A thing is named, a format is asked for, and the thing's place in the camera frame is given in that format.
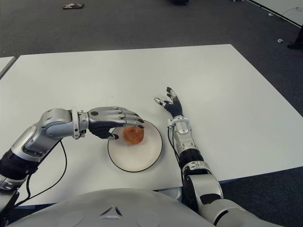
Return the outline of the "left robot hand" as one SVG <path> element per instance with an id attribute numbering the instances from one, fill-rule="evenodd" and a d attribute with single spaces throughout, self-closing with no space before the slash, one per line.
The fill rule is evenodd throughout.
<path id="1" fill-rule="evenodd" d="M 135 112 L 123 107 L 97 107 L 88 111 L 88 130 L 101 139 L 117 140 L 119 136 L 110 132 L 113 128 L 135 126 L 144 128 L 144 120 Z"/>

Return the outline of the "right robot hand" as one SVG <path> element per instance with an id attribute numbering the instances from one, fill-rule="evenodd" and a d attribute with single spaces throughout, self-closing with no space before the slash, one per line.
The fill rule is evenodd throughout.
<path id="1" fill-rule="evenodd" d="M 167 87 L 166 91 L 170 101 L 161 100 L 159 98 L 154 98 L 154 101 L 169 112 L 173 118 L 177 116 L 184 116 L 181 102 L 175 91 L 170 87 Z"/>

